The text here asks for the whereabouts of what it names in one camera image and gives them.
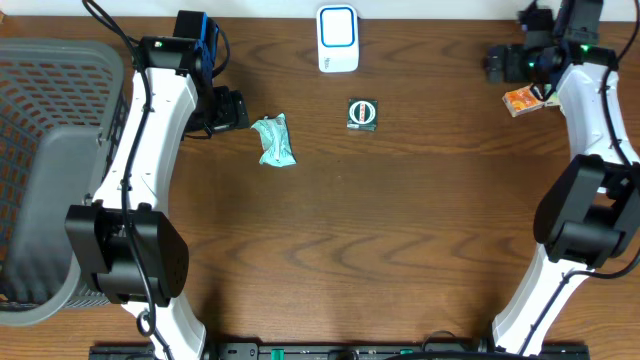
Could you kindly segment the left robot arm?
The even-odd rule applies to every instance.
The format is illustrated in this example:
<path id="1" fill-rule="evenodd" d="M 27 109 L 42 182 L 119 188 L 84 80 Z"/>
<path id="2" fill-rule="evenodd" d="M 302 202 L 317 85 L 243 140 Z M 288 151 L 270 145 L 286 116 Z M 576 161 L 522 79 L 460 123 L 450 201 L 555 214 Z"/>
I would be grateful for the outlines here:
<path id="1" fill-rule="evenodd" d="M 248 127 L 243 96 L 213 81 L 218 44 L 227 39 L 204 12 L 179 11 L 170 36 L 133 42 L 93 1 L 85 7 L 125 43 L 135 67 L 126 125 L 89 205 L 70 206 L 65 231 L 83 280 L 121 305 L 149 338 L 124 358 L 206 359 L 207 330 L 184 286 L 189 250 L 169 220 L 169 187 L 181 141 Z"/>

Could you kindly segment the orange tissue pack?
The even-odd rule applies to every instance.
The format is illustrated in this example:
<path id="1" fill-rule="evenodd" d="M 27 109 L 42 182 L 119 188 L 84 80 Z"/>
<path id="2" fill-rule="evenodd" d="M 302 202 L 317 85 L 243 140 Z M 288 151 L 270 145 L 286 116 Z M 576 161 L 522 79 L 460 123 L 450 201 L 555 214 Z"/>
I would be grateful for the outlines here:
<path id="1" fill-rule="evenodd" d="M 545 106 L 539 99 L 539 92 L 532 86 L 525 86 L 504 94 L 502 100 L 512 117 L 517 117 Z"/>

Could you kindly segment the teal tissue pack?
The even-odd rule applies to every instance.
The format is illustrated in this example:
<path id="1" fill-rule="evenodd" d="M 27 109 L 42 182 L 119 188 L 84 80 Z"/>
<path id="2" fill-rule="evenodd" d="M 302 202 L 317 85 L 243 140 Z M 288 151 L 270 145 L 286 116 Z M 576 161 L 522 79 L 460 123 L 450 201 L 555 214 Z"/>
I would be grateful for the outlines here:
<path id="1" fill-rule="evenodd" d="M 551 93 L 549 98 L 545 102 L 546 107 L 554 107 L 559 106 L 559 98 L 557 92 L 553 89 L 551 84 L 546 84 L 544 86 L 544 93 Z"/>

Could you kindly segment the teal wrapper pack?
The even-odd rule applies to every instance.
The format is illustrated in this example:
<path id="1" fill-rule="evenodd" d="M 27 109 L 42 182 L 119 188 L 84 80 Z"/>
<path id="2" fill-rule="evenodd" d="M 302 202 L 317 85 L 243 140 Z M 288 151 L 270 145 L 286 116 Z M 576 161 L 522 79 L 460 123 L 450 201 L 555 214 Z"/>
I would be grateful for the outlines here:
<path id="1" fill-rule="evenodd" d="M 263 149 L 260 165 L 282 168 L 296 164 L 284 113 L 274 118 L 265 116 L 257 120 L 251 129 L 257 131 L 260 137 Z"/>

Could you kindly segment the dark green round-logo box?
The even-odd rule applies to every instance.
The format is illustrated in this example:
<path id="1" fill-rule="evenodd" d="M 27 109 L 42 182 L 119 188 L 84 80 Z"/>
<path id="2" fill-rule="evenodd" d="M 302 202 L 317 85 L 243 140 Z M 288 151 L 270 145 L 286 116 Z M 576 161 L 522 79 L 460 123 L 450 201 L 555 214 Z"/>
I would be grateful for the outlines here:
<path id="1" fill-rule="evenodd" d="M 346 127 L 351 130 L 374 132 L 378 125 L 378 115 L 377 100 L 350 99 Z"/>

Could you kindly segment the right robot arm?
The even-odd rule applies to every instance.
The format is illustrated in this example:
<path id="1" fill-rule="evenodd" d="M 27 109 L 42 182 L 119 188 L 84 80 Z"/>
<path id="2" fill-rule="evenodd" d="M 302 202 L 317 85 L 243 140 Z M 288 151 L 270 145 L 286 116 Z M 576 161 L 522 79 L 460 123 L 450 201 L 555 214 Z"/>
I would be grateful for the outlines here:
<path id="1" fill-rule="evenodd" d="M 521 86 L 503 97 L 512 115 L 560 108 L 571 157 L 538 205 L 532 262 L 478 345 L 482 355 L 587 358 L 578 346 L 546 346 L 547 332 L 585 280 L 621 278 L 639 265 L 633 258 L 616 272 L 600 270 L 626 251 L 639 228 L 639 156 L 617 94 L 625 54 L 599 44 L 603 6 L 599 0 L 566 0 L 552 11 L 531 2 L 518 14 L 524 42 L 487 52 L 488 81 Z"/>

